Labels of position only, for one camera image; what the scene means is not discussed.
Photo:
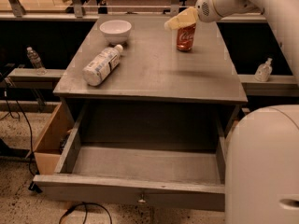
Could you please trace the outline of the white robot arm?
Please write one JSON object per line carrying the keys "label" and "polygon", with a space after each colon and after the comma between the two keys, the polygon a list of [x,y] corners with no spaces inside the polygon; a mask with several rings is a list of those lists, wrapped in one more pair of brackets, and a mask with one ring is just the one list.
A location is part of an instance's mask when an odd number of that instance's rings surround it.
{"label": "white robot arm", "polygon": [[[197,0],[164,24],[212,22],[258,9],[266,18],[292,74],[299,77],[299,0]],[[232,132],[225,172],[225,224],[299,224],[299,107],[255,110]]]}

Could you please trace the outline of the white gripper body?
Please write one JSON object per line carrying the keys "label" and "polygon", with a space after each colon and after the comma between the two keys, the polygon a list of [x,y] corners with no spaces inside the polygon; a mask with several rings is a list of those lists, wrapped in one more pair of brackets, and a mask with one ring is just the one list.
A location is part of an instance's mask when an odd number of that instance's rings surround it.
{"label": "white gripper body", "polygon": [[213,22],[233,14],[248,12],[249,2],[247,0],[197,0],[195,7],[200,21]]}

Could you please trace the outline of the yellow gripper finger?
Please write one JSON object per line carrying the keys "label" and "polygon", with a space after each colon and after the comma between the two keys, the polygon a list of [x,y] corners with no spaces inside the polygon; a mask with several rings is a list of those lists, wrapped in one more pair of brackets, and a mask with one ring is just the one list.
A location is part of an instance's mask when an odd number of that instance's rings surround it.
{"label": "yellow gripper finger", "polygon": [[164,23],[165,30],[178,30],[197,23],[198,12],[195,7],[188,7]]}

